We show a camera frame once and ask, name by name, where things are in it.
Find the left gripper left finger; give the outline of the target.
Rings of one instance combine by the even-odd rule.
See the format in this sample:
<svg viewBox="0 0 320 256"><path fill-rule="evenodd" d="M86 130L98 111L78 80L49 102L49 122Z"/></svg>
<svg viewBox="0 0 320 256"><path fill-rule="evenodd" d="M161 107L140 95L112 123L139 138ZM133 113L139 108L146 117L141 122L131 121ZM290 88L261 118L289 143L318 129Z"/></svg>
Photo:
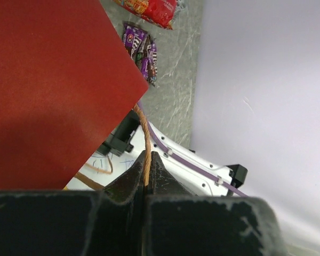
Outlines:
<svg viewBox="0 0 320 256"><path fill-rule="evenodd" d="M0 191L0 255L140 255L144 157L97 191Z"/></svg>

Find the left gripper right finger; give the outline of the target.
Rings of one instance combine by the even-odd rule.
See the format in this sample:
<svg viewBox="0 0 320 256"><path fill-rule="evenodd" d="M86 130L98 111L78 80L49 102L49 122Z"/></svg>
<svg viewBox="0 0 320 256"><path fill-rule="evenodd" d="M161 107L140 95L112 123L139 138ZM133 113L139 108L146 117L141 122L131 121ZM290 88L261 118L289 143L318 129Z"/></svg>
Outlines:
<svg viewBox="0 0 320 256"><path fill-rule="evenodd" d="M151 154L146 255L284 255L272 208L256 197L191 194Z"/></svg>

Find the red paper bag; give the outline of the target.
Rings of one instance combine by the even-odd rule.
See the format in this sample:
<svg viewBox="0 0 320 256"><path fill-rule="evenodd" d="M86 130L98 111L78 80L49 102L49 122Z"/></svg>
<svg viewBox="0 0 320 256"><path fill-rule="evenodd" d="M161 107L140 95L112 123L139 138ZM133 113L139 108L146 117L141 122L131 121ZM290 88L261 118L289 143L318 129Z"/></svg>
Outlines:
<svg viewBox="0 0 320 256"><path fill-rule="evenodd" d="M0 190L62 189L147 90L99 1L0 1Z"/></svg>

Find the purple candy packet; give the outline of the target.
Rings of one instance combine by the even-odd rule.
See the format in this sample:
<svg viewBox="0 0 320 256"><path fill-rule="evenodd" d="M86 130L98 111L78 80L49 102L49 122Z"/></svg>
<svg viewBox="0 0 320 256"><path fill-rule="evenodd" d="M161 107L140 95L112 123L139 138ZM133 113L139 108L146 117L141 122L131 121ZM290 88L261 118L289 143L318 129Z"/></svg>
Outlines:
<svg viewBox="0 0 320 256"><path fill-rule="evenodd" d="M139 47L148 36L148 32L130 22L124 22L123 26L122 42L131 59L135 61Z"/></svg>
<svg viewBox="0 0 320 256"><path fill-rule="evenodd" d="M147 36L139 48L138 64L145 80L155 87L157 81L157 46L151 36Z"/></svg>

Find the red candy snack bag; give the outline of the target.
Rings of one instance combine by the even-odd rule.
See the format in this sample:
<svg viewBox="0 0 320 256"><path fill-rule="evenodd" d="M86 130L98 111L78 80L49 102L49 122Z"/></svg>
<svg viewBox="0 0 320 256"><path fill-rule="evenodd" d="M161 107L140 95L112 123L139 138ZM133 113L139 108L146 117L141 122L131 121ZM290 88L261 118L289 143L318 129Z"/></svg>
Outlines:
<svg viewBox="0 0 320 256"><path fill-rule="evenodd" d="M114 2L149 23L163 29L173 29L176 0L114 0Z"/></svg>

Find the silver foil snack packet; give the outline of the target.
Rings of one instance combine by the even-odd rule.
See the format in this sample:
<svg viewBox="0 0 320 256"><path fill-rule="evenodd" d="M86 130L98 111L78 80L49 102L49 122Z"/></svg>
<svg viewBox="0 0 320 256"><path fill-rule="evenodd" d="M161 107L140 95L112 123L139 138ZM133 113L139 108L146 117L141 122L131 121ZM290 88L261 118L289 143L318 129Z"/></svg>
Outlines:
<svg viewBox="0 0 320 256"><path fill-rule="evenodd" d="M185 0L177 0L177 5L175 10L176 11L182 11L186 8Z"/></svg>

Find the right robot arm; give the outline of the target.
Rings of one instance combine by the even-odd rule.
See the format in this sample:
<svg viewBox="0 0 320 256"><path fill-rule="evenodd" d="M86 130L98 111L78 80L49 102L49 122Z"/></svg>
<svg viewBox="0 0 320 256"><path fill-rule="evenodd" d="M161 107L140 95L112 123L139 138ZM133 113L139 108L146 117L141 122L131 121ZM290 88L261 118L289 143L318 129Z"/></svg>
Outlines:
<svg viewBox="0 0 320 256"><path fill-rule="evenodd" d="M185 188L196 195L241 196L247 168L242 165L212 164L167 138L148 123L152 150L157 152L167 171ZM97 153L122 164L126 171L144 150L143 130L137 114L130 111L115 128Z"/></svg>

